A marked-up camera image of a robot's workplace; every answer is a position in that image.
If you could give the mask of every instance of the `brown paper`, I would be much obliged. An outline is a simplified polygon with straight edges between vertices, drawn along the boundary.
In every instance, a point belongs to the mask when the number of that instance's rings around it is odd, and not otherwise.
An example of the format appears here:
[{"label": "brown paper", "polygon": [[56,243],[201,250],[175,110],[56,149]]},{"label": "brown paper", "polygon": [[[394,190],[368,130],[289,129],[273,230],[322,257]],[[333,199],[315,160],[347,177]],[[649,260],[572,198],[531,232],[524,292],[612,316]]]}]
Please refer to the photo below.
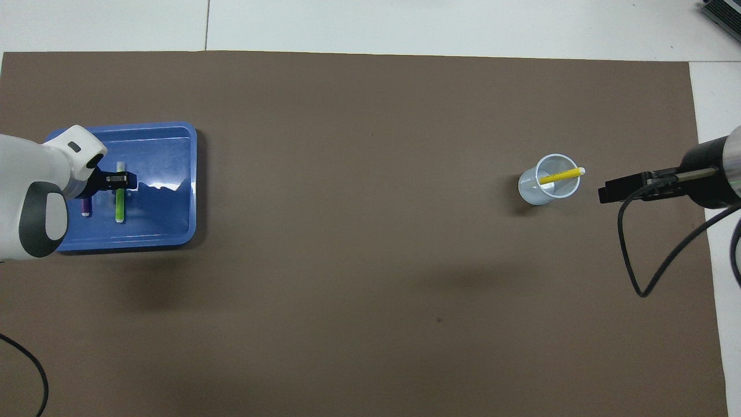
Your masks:
[{"label": "brown paper", "polygon": [[[633,292],[606,180],[697,143],[688,65],[307,53],[6,53],[0,131],[185,120],[196,237],[0,265],[49,416],[721,416],[708,244]],[[516,179],[587,169],[542,207]],[[645,284],[702,210],[625,217]],[[0,415],[33,365],[0,345]]]}]

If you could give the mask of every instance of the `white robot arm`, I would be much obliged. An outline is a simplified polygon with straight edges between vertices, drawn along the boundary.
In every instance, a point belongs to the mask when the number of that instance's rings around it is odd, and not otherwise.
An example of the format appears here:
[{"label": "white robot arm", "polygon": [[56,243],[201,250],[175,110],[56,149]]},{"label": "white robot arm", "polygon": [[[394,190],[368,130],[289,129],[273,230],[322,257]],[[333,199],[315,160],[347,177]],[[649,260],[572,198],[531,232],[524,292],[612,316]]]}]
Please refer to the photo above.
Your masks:
[{"label": "white robot arm", "polygon": [[43,145],[0,135],[0,260],[56,250],[67,233],[65,200],[85,190],[107,152],[78,125]]}]

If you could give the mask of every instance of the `black cable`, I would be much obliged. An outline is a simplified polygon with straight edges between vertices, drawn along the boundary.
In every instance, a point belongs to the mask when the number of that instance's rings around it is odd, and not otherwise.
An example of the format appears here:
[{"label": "black cable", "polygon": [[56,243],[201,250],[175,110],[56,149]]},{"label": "black cable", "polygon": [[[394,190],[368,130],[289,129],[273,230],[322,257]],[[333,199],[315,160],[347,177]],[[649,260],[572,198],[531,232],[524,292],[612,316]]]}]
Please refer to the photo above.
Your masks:
[{"label": "black cable", "polygon": [[[628,256],[628,249],[625,246],[625,234],[622,230],[622,217],[625,213],[625,209],[628,207],[628,204],[631,203],[631,201],[635,200],[639,196],[643,195],[646,192],[653,191],[656,188],[662,187],[664,185],[668,185],[671,183],[675,183],[677,181],[677,177],[674,175],[666,178],[661,178],[659,180],[654,181],[651,184],[644,185],[641,188],[638,188],[636,191],[631,193],[628,198],[625,199],[625,202],[620,206],[620,210],[617,212],[617,235],[620,239],[620,250],[622,251],[622,259],[625,261],[625,268],[628,270],[628,276],[631,278],[631,284],[633,284],[633,289],[636,291],[636,294],[638,294],[640,297],[648,297],[648,295],[651,293],[651,291],[656,286],[656,283],[659,282],[659,278],[661,278],[661,275],[666,271],[666,269],[669,267],[669,264],[674,260],[677,255],[692,241],[695,237],[700,236],[705,230],[707,230],[710,226],[714,225],[715,223],[718,223],[719,221],[726,218],[731,213],[734,213],[735,211],[738,211],[741,209],[741,203],[734,204],[730,207],[728,207],[725,211],[721,212],[717,216],[711,218],[710,220],[704,222],[700,226],[698,226],[695,230],[692,231],[692,233],[688,234],[687,237],[682,239],[679,244],[672,249],[671,252],[669,252],[669,255],[667,255],[666,259],[664,259],[664,262],[661,263],[661,266],[656,270],[656,273],[654,273],[654,276],[651,278],[651,281],[648,283],[645,289],[641,290],[638,282],[636,281],[636,275],[633,272],[633,266],[631,265],[630,257]],[[736,239],[736,245],[734,245],[734,241],[731,241],[731,248],[734,250],[734,248],[738,244],[738,240],[741,239],[741,227],[739,225],[736,226],[737,230],[734,230],[734,236],[736,233],[738,233],[739,237]],[[731,267],[734,267],[736,261],[735,252],[734,256],[731,256]],[[734,267],[734,276],[736,276],[736,279],[739,281],[739,285],[741,285],[741,274],[738,273],[738,267]]]},{"label": "black cable", "polygon": [[731,271],[733,271],[734,273],[736,282],[739,284],[739,286],[741,286],[741,273],[739,273],[739,266],[738,262],[736,261],[736,248],[738,248],[739,240],[741,240],[741,219],[739,219],[738,223],[736,223],[734,233],[731,236],[731,253],[729,253],[731,257]]},{"label": "black cable", "polygon": [[46,378],[46,372],[44,372],[44,367],[41,365],[41,362],[39,362],[39,360],[36,359],[36,356],[34,356],[33,353],[29,352],[26,348],[21,346],[20,343],[7,337],[6,335],[3,335],[2,333],[0,333],[0,340],[3,340],[9,345],[11,345],[12,347],[15,347],[16,349],[20,350],[21,353],[26,355],[33,362],[33,364],[36,365],[36,369],[39,370],[39,374],[41,375],[41,382],[44,384],[44,399],[41,400],[41,406],[39,407],[39,411],[36,413],[36,417],[39,417],[44,412],[44,408],[46,408],[47,400],[49,399],[49,381]]}]

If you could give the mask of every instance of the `clear plastic cup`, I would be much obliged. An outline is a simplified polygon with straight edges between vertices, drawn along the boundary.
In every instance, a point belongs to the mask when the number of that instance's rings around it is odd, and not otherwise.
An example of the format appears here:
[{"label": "clear plastic cup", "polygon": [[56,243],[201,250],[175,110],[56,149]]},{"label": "clear plastic cup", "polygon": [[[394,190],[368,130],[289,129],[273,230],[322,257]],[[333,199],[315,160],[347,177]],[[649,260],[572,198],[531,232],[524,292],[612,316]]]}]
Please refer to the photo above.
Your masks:
[{"label": "clear plastic cup", "polygon": [[580,177],[542,185],[537,179],[573,168],[577,168],[576,163],[565,155],[546,155],[533,168],[519,176],[519,195],[533,206],[542,206],[557,198],[569,197],[579,188]]}]

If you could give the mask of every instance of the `white table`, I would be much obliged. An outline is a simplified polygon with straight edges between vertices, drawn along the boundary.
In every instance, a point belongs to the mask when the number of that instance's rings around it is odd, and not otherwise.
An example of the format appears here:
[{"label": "white table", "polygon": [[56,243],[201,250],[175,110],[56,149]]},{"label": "white table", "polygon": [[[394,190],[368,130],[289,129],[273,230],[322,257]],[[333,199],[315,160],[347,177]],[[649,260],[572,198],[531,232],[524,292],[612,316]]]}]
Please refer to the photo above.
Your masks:
[{"label": "white table", "polygon": [[[700,15],[701,4],[0,0],[0,53],[209,49],[689,61],[702,142],[741,125],[741,44]],[[727,253],[737,218],[712,228],[708,239],[728,412],[741,417],[741,289]]]}]

